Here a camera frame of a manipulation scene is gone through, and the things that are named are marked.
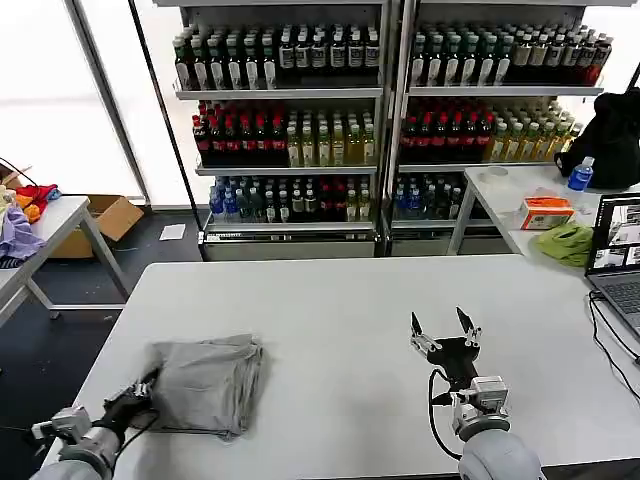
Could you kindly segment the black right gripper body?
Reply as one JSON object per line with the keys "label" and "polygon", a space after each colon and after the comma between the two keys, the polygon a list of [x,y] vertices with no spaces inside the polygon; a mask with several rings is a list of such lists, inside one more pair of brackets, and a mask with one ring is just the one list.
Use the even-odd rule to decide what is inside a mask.
{"label": "black right gripper body", "polygon": [[467,345],[465,337],[444,338],[438,343],[440,348],[427,353],[428,362],[443,368],[450,392],[469,389],[471,381],[478,376],[474,362],[480,347]]}

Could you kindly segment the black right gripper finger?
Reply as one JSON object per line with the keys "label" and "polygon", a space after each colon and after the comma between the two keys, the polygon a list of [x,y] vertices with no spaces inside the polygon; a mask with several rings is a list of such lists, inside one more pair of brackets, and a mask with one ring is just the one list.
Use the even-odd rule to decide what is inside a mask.
{"label": "black right gripper finger", "polygon": [[456,308],[456,313],[465,334],[465,345],[467,347],[478,348],[480,346],[482,328],[475,326],[471,317],[468,316],[460,307]]}
{"label": "black right gripper finger", "polygon": [[420,353],[436,351],[436,342],[423,333],[421,324],[414,312],[411,313],[410,343]]}

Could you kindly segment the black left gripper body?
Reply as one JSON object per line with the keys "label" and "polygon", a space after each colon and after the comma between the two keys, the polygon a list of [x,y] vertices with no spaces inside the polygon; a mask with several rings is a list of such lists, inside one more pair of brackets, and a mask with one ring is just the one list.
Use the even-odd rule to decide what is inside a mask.
{"label": "black left gripper body", "polygon": [[120,443],[125,442],[126,432],[137,418],[144,417],[149,420],[143,429],[149,428],[158,418],[158,412],[153,408],[152,400],[139,401],[135,397],[132,385],[115,397],[106,399],[103,408],[104,415],[93,421],[92,426],[111,431]]}

